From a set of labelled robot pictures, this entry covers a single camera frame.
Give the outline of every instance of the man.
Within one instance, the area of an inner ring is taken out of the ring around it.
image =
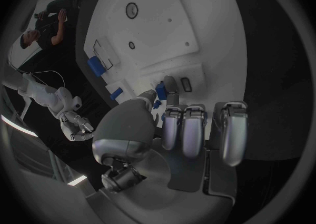
[[[49,3],[46,10],[38,14],[35,29],[22,34],[21,47],[26,49],[36,41],[41,49],[48,49],[61,43],[66,37],[74,38],[81,1],[55,0]]]

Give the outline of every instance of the light strip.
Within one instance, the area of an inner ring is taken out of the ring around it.
[[[17,124],[14,124],[12,121],[8,120],[6,117],[4,117],[3,115],[1,115],[1,118],[4,122],[6,122],[7,124],[9,124],[10,126],[14,127],[15,129],[18,129],[19,131],[21,132],[24,132],[24,133],[27,133],[27,134],[30,134],[32,136],[35,136],[35,137],[38,137],[35,133],[29,131],[28,129],[25,129],[25,128],[21,128],[19,125]]]
[[[75,186],[76,184],[80,183],[81,181],[85,180],[87,177],[86,176],[81,176],[77,178],[76,180],[68,183],[70,186]]]

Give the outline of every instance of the person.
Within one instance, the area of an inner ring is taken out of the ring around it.
[[[26,49],[34,41],[41,49],[48,49],[61,43],[68,36],[74,39],[74,30],[82,0],[55,0],[38,14],[34,30],[21,35],[21,48]]]

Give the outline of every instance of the black shirt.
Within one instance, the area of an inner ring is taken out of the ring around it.
[[[35,29],[39,30],[41,35],[37,40],[41,49],[47,49],[53,46],[52,37],[57,35],[58,32],[58,14],[53,16],[44,16],[43,20],[37,20]]]

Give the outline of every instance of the man's arm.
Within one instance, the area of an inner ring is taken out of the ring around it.
[[[57,45],[58,43],[60,43],[61,41],[63,41],[64,39],[64,22],[66,20],[66,10],[65,9],[61,9],[59,14],[58,14],[58,32],[57,35],[52,37],[52,44]]]

